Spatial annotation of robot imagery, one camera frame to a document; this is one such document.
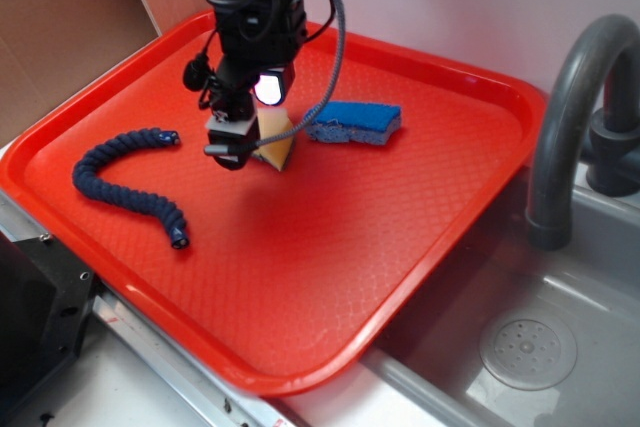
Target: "sponge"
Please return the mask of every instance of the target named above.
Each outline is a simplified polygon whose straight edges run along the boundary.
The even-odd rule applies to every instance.
[[[271,137],[281,134],[293,127],[289,120],[287,110],[284,107],[264,107],[258,108],[258,126],[260,127],[260,138]],[[286,167],[289,154],[293,146],[293,137],[289,137],[272,144],[265,144],[253,152],[253,156],[259,160],[267,162],[278,171]]]
[[[385,145],[401,123],[398,106],[332,101],[305,130],[309,137],[319,142],[355,141]]]

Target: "gray faucet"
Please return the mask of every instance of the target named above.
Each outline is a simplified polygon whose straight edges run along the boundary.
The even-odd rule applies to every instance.
[[[603,87],[603,108],[592,114]],[[593,190],[618,197],[640,189],[639,101],[640,31],[625,16],[601,17],[574,44],[551,92],[526,209],[534,246],[555,250],[571,240],[571,192],[581,154]]]

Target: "sink drain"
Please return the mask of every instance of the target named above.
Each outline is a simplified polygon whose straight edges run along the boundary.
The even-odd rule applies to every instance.
[[[508,312],[482,332],[480,356],[491,374],[520,390],[564,380],[576,363],[576,341],[557,317],[538,309]]]

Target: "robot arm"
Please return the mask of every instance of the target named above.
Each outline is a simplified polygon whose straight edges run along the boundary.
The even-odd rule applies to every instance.
[[[295,77],[293,60],[307,37],[303,0],[207,1],[213,6],[223,56],[218,67],[210,69],[205,48],[184,76],[187,88],[202,91],[200,108],[212,111],[205,153],[211,146],[251,146],[259,140],[251,91],[261,77],[279,76],[281,95],[276,103],[284,101]],[[210,155],[223,167],[237,170],[251,150],[219,155],[213,148]]]
[[[201,92],[199,107],[210,109],[207,123],[209,145],[205,154],[229,170],[241,169],[251,152],[265,143],[295,135],[310,123],[329,101],[335,89],[345,44],[344,10],[341,0],[331,1],[331,17],[309,36],[303,0],[207,0],[213,7],[216,28],[195,58],[186,66],[186,88]],[[260,139],[254,91],[260,100],[278,105],[286,97],[295,78],[293,61],[302,45],[324,31],[338,14],[338,45],[333,73],[325,95],[309,115],[290,131]],[[209,65],[207,49],[218,35],[222,59],[214,69]],[[268,99],[263,93],[275,95]]]

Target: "sink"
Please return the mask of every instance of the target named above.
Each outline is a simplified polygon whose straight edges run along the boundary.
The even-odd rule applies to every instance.
[[[638,425],[640,210],[576,187],[571,243],[541,252],[526,192],[521,172],[374,349],[469,425]]]

